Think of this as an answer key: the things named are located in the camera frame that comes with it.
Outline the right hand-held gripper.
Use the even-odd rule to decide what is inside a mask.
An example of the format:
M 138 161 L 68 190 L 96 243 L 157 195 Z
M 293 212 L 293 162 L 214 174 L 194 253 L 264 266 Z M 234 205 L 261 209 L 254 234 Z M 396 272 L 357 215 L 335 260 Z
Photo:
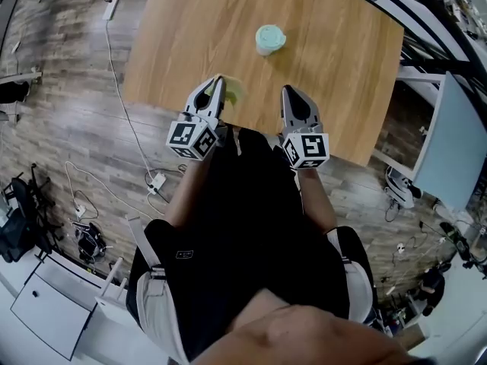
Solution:
M 282 149 L 294 170 L 318 168 L 329 160 L 329 136 L 323 132 L 315 102 L 302 90 L 286 84 L 281 92 L 284 127 L 300 127 L 284 134 Z

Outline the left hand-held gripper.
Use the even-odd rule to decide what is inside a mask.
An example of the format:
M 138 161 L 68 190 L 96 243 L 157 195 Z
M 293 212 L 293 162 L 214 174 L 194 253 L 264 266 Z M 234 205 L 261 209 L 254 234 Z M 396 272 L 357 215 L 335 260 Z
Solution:
M 184 111 L 170 125 L 166 145 L 177 156 L 203 161 L 215 146 L 224 144 L 228 127 L 220 120 L 226 81 L 209 78 L 188 96 Z

